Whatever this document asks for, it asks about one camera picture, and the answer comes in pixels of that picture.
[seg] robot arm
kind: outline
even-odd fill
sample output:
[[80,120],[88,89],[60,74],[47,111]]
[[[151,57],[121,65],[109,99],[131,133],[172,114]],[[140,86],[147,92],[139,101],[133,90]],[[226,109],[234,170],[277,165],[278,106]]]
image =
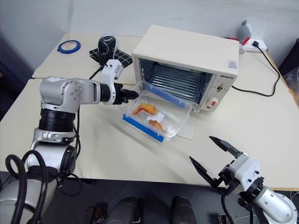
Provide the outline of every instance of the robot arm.
[[[71,143],[77,136],[74,119],[82,104],[106,105],[127,103],[138,94],[122,89],[115,84],[123,67],[118,60],[109,60],[101,73],[101,83],[80,78],[47,77],[40,85],[41,119],[34,130],[31,150],[40,154],[44,160],[47,178],[47,190],[43,211],[49,205],[61,180],[75,169],[77,149]],[[27,193],[21,219],[16,223],[32,223],[32,216],[39,201],[39,189],[43,189],[42,171],[38,159],[29,155]],[[0,192],[0,223],[11,223],[16,202],[18,201],[19,181],[14,181]]]
[[212,187],[218,187],[223,181],[226,185],[226,195],[239,194],[241,198],[238,203],[247,210],[251,210],[252,207],[262,209],[265,219],[270,224],[296,224],[297,210],[293,202],[284,195],[263,186],[264,178],[260,176],[259,161],[248,157],[226,141],[213,136],[210,138],[222,150],[230,152],[236,160],[228,164],[218,174],[219,179],[212,179],[207,174],[207,170],[190,157],[197,172]]

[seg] black electrical plug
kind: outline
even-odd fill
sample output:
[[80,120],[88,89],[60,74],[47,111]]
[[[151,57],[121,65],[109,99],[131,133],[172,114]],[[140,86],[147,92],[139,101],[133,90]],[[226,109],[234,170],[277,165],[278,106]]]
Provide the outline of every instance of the black electrical plug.
[[253,41],[252,46],[258,48],[258,45],[259,45],[259,42],[257,42],[257,41]]

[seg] oven control knob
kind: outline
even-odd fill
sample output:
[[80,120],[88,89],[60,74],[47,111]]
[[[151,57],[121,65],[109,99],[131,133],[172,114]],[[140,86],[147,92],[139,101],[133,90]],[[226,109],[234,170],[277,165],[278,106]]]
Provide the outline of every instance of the oven control knob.
[[206,107],[208,109],[216,107],[218,105],[219,101],[217,97],[210,97],[206,101]]

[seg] gray floor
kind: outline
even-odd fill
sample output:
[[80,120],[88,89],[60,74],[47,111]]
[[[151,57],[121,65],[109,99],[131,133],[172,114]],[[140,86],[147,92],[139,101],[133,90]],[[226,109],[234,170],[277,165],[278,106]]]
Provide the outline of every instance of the gray floor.
[[[7,176],[7,172],[0,172],[2,181]],[[63,188],[70,192],[78,187],[77,184],[74,180],[66,180]],[[186,184],[94,180],[84,184],[82,192],[76,197],[65,196],[57,190],[43,216],[43,223],[84,224],[88,207],[107,203],[110,212],[121,199],[136,196],[143,198],[145,203],[145,224],[168,224],[173,197],[184,196],[190,200],[198,224],[218,224],[218,214],[224,215],[218,190]],[[280,193],[289,196],[289,192]],[[226,199],[227,208],[235,224],[248,224],[249,212],[238,205],[237,198],[229,195]],[[295,205],[299,207],[299,197]],[[259,223],[256,216],[254,223]]]

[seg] plastic food container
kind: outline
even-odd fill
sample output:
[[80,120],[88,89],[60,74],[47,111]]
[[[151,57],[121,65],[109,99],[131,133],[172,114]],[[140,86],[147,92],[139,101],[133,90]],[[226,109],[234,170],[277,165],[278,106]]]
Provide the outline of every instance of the plastic food container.
[[[163,142],[174,137],[179,128],[189,119],[192,105],[188,101],[177,98],[147,82],[137,83],[134,91],[139,94],[139,97],[129,101],[123,119],[158,141]],[[151,115],[141,110],[133,115],[141,103],[154,105],[158,113]],[[162,130],[153,126],[150,120],[159,122]]]

